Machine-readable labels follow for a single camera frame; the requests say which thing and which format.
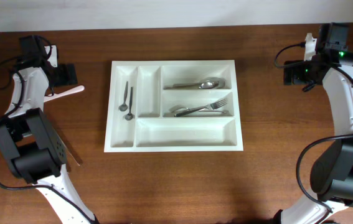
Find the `pink plastic knife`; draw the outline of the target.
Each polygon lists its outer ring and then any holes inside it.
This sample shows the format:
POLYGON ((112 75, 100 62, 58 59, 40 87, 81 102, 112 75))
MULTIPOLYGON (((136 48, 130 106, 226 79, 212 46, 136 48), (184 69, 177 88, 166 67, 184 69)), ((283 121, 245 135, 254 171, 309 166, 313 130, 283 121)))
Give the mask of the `pink plastic knife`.
POLYGON ((57 98, 61 98, 61 97, 64 97, 64 96, 68 96, 68 95, 72 95, 72 94, 75 94, 75 93, 82 92, 84 89, 85 89, 85 87, 83 85, 79 85, 79 86, 76 86, 74 88, 71 88, 71 89, 66 90, 64 92, 61 92, 61 93, 54 93, 52 96, 45 96, 44 97, 44 103, 46 103, 48 101, 55 100, 57 98))

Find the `metal fork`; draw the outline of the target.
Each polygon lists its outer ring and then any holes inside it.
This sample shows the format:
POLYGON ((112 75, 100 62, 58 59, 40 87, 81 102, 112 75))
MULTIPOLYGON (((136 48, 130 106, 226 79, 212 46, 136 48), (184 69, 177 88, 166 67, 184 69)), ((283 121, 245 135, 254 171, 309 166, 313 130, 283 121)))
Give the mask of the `metal fork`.
POLYGON ((220 114, 226 114, 227 111, 222 111, 220 109, 209 109, 209 108, 202 108, 202 107, 197 107, 197 108, 188 108, 188 107, 173 107, 173 109, 170 109, 170 113, 175 116, 176 114, 179 113, 184 113, 185 111, 191 111, 195 110, 195 112, 189 113, 189 115, 193 115, 195 113, 220 113, 220 114))
POLYGON ((188 109, 183 109, 180 112, 177 112, 174 114, 174 117, 182 117, 182 116, 187 116, 188 114, 192 114, 195 112, 201 112, 201 111, 205 111, 205 112, 214 112, 217 111, 219 108, 225 106, 228 103, 228 100, 225 98, 222 98, 216 102, 210 103, 208 105, 205 106, 199 106, 196 108, 188 108, 188 109))

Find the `dark-handled small metal teaspoon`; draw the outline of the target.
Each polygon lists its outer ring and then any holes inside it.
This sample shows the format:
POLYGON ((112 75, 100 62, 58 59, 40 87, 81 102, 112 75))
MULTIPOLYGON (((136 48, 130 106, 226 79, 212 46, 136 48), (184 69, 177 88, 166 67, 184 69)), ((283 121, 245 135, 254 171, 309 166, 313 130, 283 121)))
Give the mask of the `dark-handled small metal teaspoon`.
POLYGON ((127 121, 131 121, 134 118, 134 115, 132 113, 132 107, 133 107, 133 87, 130 88, 129 111, 125 115, 125 120, 127 120, 127 121))

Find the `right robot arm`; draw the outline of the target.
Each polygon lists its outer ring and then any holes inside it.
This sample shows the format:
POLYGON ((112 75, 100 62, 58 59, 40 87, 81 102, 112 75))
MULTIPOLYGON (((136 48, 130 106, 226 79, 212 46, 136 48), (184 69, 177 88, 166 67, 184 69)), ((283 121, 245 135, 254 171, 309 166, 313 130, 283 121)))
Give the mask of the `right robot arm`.
POLYGON ((319 36, 307 34, 299 47, 303 60, 275 63, 284 70, 285 85, 303 92, 323 86, 329 98, 334 135, 308 144, 296 162, 296 180, 303 196, 279 210, 273 223, 323 223, 353 207, 353 52, 348 51, 349 27, 322 24, 319 36))

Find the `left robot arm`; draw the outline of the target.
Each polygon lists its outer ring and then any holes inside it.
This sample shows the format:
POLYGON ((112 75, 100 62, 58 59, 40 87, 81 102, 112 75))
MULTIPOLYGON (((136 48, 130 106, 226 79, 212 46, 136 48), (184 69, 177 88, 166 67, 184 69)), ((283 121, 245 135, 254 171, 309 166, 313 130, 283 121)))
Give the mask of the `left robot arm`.
POLYGON ((0 152, 21 190, 36 189, 62 223, 98 223, 79 197, 67 172, 67 146, 44 114, 44 104, 59 98, 55 87, 77 85, 75 67, 58 63, 58 49, 39 35, 19 39, 9 83, 11 103, 0 117, 0 152))

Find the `large metal spoon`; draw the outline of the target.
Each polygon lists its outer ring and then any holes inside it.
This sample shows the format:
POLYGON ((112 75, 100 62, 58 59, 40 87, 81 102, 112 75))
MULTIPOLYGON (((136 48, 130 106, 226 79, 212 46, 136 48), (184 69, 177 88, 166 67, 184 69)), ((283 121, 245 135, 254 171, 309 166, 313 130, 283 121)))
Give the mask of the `large metal spoon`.
POLYGON ((219 77, 212 77, 208 80, 210 89, 220 89, 225 86, 225 79, 219 77))
POLYGON ((166 89, 210 89, 208 80, 200 83, 191 84, 174 84, 173 86, 166 87, 166 89))

